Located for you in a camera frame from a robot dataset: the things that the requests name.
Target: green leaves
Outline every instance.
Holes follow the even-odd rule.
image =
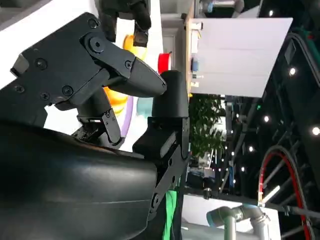
[[[222,131],[214,128],[225,113],[218,95],[194,94],[189,102],[192,155],[203,157],[212,149],[222,149]]]

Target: black robotic arm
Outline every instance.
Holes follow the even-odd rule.
[[[159,76],[105,39],[84,13],[25,50],[0,90],[0,232],[7,239],[130,239],[143,231],[188,162],[186,82]],[[134,152],[103,91],[154,97]],[[44,107],[77,108],[72,136],[43,129]]]

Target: white board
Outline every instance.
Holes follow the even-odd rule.
[[[197,18],[204,78],[192,93],[262,97],[292,18]]]

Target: red cup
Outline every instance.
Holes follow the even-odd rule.
[[[171,70],[171,54],[160,53],[158,58],[158,73],[162,74],[168,70]]]

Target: red cable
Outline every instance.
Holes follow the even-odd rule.
[[[262,171],[261,171],[261,174],[259,176],[259,180],[260,180],[260,186],[259,186],[259,193],[262,193],[263,192],[263,183],[264,183],[264,174],[265,174],[265,170],[266,170],[266,167],[267,167],[267,164],[269,163],[269,161],[271,160],[271,158],[273,158],[274,156],[278,156],[280,158],[282,158],[282,160],[284,160],[288,170],[289,170],[289,173],[290,173],[290,176],[291,176],[291,179],[292,179],[292,183],[293,183],[293,189],[294,189],[294,192],[295,192],[295,197],[296,197],[296,201],[297,201],[297,205],[299,208],[303,209],[304,206],[303,206],[303,203],[302,203],[302,197],[300,195],[300,192],[299,192],[299,188],[298,188],[298,182],[297,182],[297,178],[296,178],[296,175],[295,175],[295,171],[294,169],[292,168],[291,166],[291,163],[290,161],[288,160],[287,156],[286,155],[283,155],[281,153],[278,153],[278,152],[271,152],[265,159],[264,163],[263,163],[263,166],[262,166]],[[311,239],[311,234],[309,232],[309,229],[308,229],[308,226],[307,226],[307,220],[306,220],[306,216],[305,215],[301,215],[301,221],[302,221],[302,225],[303,225],[303,231],[304,231],[304,236],[305,236],[305,239],[306,240],[310,240]]]

